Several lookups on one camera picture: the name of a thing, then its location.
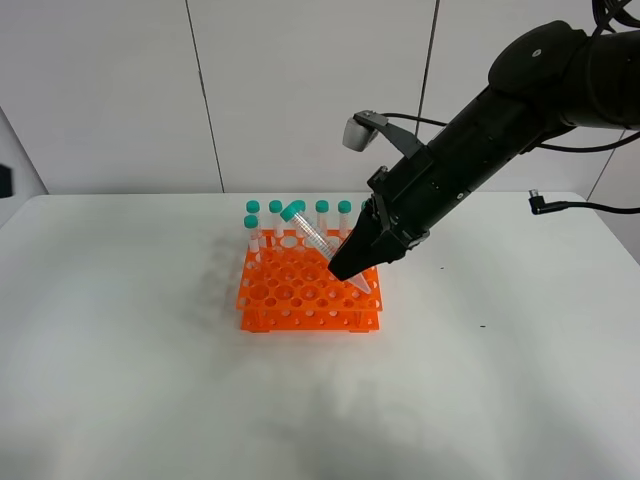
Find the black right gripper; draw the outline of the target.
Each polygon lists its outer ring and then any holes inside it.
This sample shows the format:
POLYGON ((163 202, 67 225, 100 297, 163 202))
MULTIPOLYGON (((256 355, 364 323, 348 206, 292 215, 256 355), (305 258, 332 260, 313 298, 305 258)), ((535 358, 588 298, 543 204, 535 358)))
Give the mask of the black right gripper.
POLYGON ((428 148, 379 168, 367 181, 374 197, 329 261, 341 281, 382 263, 399 260, 425 240, 430 229, 471 190, 428 148))

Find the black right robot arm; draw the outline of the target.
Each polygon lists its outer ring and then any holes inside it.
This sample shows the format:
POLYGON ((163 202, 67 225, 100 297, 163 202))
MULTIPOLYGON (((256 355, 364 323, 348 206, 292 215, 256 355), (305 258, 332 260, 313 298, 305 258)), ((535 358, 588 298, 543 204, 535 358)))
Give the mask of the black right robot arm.
POLYGON ((346 280, 399 260, 514 157, 578 127, 639 126, 639 35, 590 37, 554 21, 512 42, 487 86, 428 143, 364 110, 347 122, 344 145, 364 150, 384 136, 401 160, 369 179, 372 195, 330 261, 346 280))

